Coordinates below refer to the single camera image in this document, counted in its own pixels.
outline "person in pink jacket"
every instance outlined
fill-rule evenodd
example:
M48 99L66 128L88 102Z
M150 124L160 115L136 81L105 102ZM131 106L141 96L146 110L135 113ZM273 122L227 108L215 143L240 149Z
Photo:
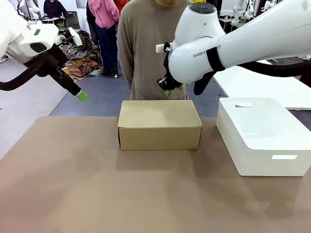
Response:
M97 35L104 61L105 76L118 76L118 48L116 22L120 13L113 0L88 0L88 6L95 16Z

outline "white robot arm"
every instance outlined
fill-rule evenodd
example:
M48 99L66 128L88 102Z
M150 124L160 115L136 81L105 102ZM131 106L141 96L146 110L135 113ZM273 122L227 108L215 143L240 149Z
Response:
M261 11L265 12L265 11L269 10L270 8L274 7L275 4L276 4L276 0L268 0L268 1L266 1L265 5Z
M35 20L40 19L38 14L40 12L40 9L33 0L18 0L17 12L22 16L24 16L24 14L20 11L20 8L24 6L26 6L29 10L29 13L32 14L32 16L29 17L32 17L32 19Z
M0 90L14 90L34 75L50 75L71 94L81 100L87 98L80 87L61 69L68 59L59 46L65 42L82 44L74 29L68 28L64 33L59 33L53 24L34 24L30 27L7 0L0 0L0 28L0 57L6 54L10 59L27 67L27 70L11 81L0 82Z
M251 17L253 16L253 13L254 13L253 1L252 0L239 0L238 5L233 7L234 19L232 23L239 23L239 16L240 16L239 11L243 10L243 3L245 3L249 9L246 9L242 18L244 18L245 20L250 20Z
M284 71L282 66L263 68L264 64L255 61L311 54L310 38L311 0L299 0L299 4L283 0L228 34L221 28L213 5L194 3L179 20L164 64L167 73L158 84L165 91L173 90L236 65L271 76L293 76L293 72L305 72L306 65L311 70L310 63Z

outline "pink jacket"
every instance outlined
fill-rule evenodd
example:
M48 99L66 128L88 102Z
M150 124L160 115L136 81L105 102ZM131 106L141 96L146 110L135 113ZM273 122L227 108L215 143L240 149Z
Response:
M120 19L120 13L113 0L88 0L88 6L101 28L111 28Z

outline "desk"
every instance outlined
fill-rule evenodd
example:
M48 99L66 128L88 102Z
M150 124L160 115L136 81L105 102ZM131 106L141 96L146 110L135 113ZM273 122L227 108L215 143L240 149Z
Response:
M246 22L240 22L240 23L233 23L232 22L233 19L225 19L225 18L220 18L219 21L223 22L224 23L224 26L223 26L223 30L225 31L225 33L230 33L232 32L232 28L233 27L236 27L236 28L240 28L241 26L245 25Z
M60 18L49 18L49 19L43 19L42 21L45 22L45 23L49 23L49 22L53 22L57 19L60 19Z
M214 79L228 97L274 98L288 110L311 110L311 88L294 77L271 77L234 66L217 72Z
M241 177L203 118L198 150L120 151L117 117L40 118L0 161L0 228L19 233L309 233L304 177Z

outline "dark pants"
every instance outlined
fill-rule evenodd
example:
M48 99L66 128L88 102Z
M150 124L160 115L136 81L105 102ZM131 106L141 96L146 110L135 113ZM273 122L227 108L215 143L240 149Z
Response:
M92 25L92 24L88 23L88 28L89 28L89 31L91 33L91 37L92 37L92 41L93 41L94 45L98 46L98 36L97 36L97 31L96 31L96 25Z
M96 29L104 62L104 75L109 76L111 73L116 75L118 74L116 25L109 29L96 25Z

